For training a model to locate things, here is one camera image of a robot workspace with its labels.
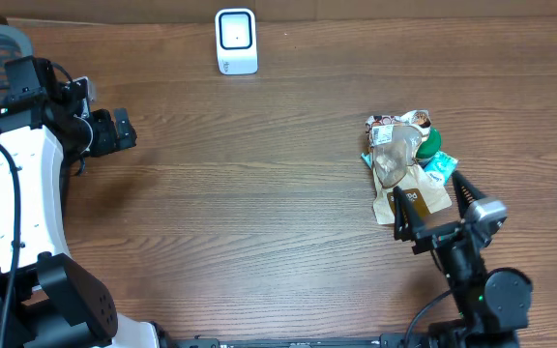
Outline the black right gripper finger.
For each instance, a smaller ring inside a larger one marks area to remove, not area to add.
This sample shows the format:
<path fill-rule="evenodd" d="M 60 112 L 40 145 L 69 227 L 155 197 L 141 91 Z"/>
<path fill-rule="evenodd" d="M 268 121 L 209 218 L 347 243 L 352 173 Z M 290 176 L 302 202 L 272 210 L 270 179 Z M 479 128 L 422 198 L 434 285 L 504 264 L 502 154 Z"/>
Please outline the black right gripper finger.
<path fill-rule="evenodd" d="M 486 195 L 473 186 L 458 170 L 452 174 L 452 182 L 458 212 L 464 218 L 471 203 L 486 198 Z"/>
<path fill-rule="evenodd" d="M 395 223 L 394 238 L 402 241 L 416 241 L 425 232 L 425 223 L 419 216 L 407 194 L 399 187 L 393 188 Z"/>

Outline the small teal white box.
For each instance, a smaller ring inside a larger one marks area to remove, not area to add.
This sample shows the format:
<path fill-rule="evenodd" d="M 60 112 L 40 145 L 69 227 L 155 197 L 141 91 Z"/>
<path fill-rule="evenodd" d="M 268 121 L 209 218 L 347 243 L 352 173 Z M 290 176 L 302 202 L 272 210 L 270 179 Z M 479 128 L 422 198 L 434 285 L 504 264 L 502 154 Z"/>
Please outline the small teal white box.
<path fill-rule="evenodd" d="M 458 166 L 458 160 L 443 151 L 438 151 L 426 164 L 425 174 L 439 186 L 448 183 Z"/>

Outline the green lid jar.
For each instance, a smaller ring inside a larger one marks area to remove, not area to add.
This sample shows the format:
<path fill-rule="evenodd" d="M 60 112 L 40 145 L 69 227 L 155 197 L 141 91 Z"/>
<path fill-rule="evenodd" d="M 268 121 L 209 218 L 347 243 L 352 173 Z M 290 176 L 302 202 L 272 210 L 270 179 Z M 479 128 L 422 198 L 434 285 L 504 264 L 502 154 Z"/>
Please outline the green lid jar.
<path fill-rule="evenodd" d="M 442 147 L 442 136 L 436 128 L 431 128 L 426 141 L 424 141 L 417 153 L 416 160 L 419 163 L 428 162 Z"/>

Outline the teal snack packet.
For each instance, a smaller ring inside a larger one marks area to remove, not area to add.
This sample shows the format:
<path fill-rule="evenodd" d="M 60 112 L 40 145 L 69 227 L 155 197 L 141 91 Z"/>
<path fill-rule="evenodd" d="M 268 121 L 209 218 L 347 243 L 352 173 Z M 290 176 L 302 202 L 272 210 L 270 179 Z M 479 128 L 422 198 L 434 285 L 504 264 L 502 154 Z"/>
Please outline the teal snack packet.
<path fill-rule="evenodd" d="M 361 153 L 361 159 L 365 162 L 369 169 L 372 168 L 371 153 Z"/>

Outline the beige granola bag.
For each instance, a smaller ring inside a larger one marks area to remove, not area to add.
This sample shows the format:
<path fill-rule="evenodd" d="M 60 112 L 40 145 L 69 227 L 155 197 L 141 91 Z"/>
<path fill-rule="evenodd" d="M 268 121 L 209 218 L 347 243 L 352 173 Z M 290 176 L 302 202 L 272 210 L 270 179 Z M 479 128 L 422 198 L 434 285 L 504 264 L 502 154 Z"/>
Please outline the beige granola bag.
<path fill-rule="evenodd" d="M 434 184 L 424 172 L 427 162 L 416 160 L 416 153 L 431 128 L 426 109 L 367 118 L 367 153 L 371 153 L 370 170 L 376 189 L 372 209 L 379 224 L 391 224 L 395 219 L 393 188 L 396 186 L 407 194 L 422 217 L 452 206 L 446 185 Z"/>

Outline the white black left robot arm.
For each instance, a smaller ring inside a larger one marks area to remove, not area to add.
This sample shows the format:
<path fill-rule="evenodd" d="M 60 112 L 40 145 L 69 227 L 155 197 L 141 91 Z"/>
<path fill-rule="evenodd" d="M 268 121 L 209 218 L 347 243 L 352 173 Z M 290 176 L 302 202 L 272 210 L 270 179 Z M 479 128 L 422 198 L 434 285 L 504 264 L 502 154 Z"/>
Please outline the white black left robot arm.
<path fill-rule="evenodd" d="M 120 314 L 73 261 L 63 228 L 72 163 L 132 148 L 128 113 L 91 110 L 90 82 L 25 56 L 5 65 L 0 104 L 0 346 L 168 347 L 156 323 Z"/>

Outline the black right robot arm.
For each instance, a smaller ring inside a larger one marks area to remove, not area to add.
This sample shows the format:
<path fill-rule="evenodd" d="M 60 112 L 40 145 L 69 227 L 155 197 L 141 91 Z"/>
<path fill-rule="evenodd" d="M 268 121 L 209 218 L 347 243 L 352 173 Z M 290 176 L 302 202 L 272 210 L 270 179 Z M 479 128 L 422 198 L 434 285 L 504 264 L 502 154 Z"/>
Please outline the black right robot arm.
<path fill-rule="evenodd" d="M 481 251 L 508 217 L 505 204 L 452 174 L 459 220 L 428 228 L 405 190 L 393 188 L 394 238 L 412 242 L 414 254 L 432 255 L 449 289 L 426 304 L 411 320 L 399 347 L 518 347 L 517 332 L 529 325 L 533 283 L 515 268 L 488 270 Z M 415 333 L 434 306 L 453 298 L 460 317 L 431 324 Z"/>

